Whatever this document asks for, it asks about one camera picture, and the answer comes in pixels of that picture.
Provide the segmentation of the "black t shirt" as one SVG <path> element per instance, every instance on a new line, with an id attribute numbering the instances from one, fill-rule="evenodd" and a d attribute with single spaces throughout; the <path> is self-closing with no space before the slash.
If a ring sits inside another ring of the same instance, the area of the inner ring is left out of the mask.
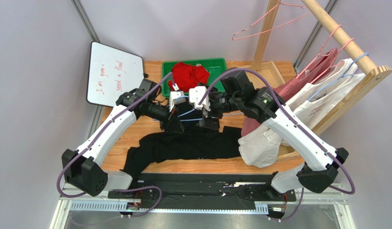
<path id="1" fill-rule="evenodd" d="M 239 157 L 241 128 L 224 126 L 222 132 L 196 124 L 197 112 L 185 115 L 184 133 L 160 132 L 144 136 L 127 151 L 123 172 L 139 176 L 151 163 L 166 160 L 227 159 Z"/>

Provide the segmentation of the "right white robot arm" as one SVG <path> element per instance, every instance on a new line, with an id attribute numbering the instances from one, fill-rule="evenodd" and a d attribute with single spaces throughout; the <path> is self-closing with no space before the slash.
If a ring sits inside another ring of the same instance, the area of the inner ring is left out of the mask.
<path id="1" fill-rule="evenodd" d="M 278 156 L 280 142 L 285 140 L 304 159 L 303 164 L 285 172 L 274 172 L 268 182 L 268 195 L 279 196 L 289 190 L 305 188 L 321 193 L 331 188 L 348 157 L 344 148 L 334 148 L 322 141 L 300 121 L 290 107 L 267 84 L 256 89 L 248 79 L 247 68 L 232 68 L 218 77 L 224 92 L 213 86 L 197 86 L 189 90 L 189 101 L 202 110 L 200 125 L 214 128 L 224 113 L 241 111 L 259 126 L 239 139 L 239 152 L 250 166 L 267 167 Z"/>

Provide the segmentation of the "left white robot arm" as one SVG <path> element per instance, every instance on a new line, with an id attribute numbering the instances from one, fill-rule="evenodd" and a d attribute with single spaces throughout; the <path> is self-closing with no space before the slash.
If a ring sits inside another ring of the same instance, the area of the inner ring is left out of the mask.
<path id="1" fill-rule="evenodd" d="M 133 177 L 123 171 L 104 171 L 101 165 L 112 146 L 142 115 L 156 119 L 165 132 L 183 133 L 184 127 L 177 110 L 157 105 L 159 83 L 143 79 L 138 88 L 119 96 L 116 105 L 101 126 L 76 150 L 62 154 L 63 170 L 58 177 L 92 197 L 104 190 L 125 190 Z"/>

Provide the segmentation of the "blue wire hanger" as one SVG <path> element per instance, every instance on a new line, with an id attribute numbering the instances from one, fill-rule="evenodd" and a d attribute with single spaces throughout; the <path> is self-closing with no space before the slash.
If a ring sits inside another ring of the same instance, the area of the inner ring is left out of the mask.
<path id="1" fill-rule="evenodd" d="M 184 99 L 184 101 L 186 101 L 186 99 L 189 98 L 189 96 L 188 96 L 188 95 L 181 95 L 181 96 L 178 96 L 177 98 L 173 98 L 173 99 L 172 99 L 172 102 L 173 102 L 174 104 L 179 104 L 179 100 L 181 100 L 182 98 Z M 182 117 L 182 116 L 188 115 L 188 114 L 190 114 L 190 113 L 192 113 L 192 112 L 194 112 L 194 109 L 193 109 L 193 108 L 192 108 L 191 110 L 187 111 L 187 112 L 184 112 L 184 113 L 182 113 L 182 114 L 179 114 L 178 117 Z M 242 112 L 238 112 L 238 113 L 232 113 L 232 114 L 223 114 L 223 115 L 221 115 L 221 116 L 220 116 L 220 115 L 214 115 L 213 118 L 221 119 L 222 117 L 234 116 L 234 115 L 243 115 L 243 113 L 242 113 Z M 196 119 L 181 119 L 181 122 L 199 121 L 199 120 L 202 120 L 202 119 L 201 119 L 201 118 L 196 118 Z"/>

